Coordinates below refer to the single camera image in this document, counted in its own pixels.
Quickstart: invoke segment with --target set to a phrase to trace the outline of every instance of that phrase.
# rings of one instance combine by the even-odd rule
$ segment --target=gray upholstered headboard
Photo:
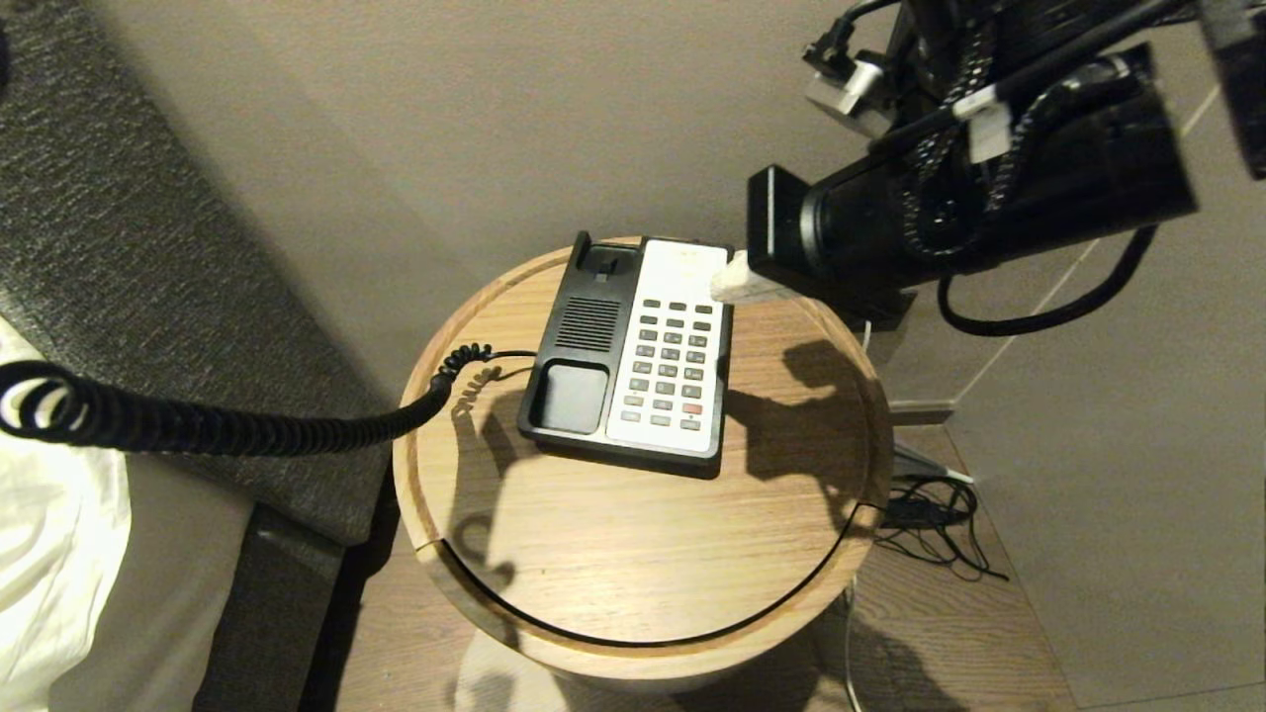
[[[385,407],[78,1],[24,3],[6,34],[0,313],[10,323],[48,359],[139,393],[296,416]],[[368,532],[389,456],[384,445],[181,462],[348,545]]]

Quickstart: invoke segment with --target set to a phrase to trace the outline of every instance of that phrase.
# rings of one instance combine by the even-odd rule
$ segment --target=black coiled cord
[[[395,440],[444,407],[458,371],[473,361],[536,356],[471,343],[454,348],[430,388],[368,418],[291,418],[151,398],[76,376],[46,361],[0,366],[0,429],[29,440],[125,452],[294,457],[346,452]]]

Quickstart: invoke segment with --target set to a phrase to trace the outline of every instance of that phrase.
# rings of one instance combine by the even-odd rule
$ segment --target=wooden tabletop
[[[536,348],[568,252],[471,298],[432,340],[403,400],[457,345]],[[690,674],[715,670],[812,620],[865,557],[877,516],[853,508],[882,504],[891,427],[874,369],[817,302],[736,308],[710,480],[542,454],[515,428],[530,366],[467,366],[446,409],[395,450],[419,559],[494,637],[598,677],[684,673],[666,666],[675,654],[699,663]]]

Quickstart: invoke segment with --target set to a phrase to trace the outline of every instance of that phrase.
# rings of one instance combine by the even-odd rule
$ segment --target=white keypad panel
[[[646,245],[608,437],[708,451],[723,307],[709,285],[725,262],[720,247]]]

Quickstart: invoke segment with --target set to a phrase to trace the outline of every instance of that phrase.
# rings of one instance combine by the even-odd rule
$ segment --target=speaker grille
[[[555,346],[610,351],[615,324],[620,319],[620,303],[605,299],[572,296],[562,312]]]

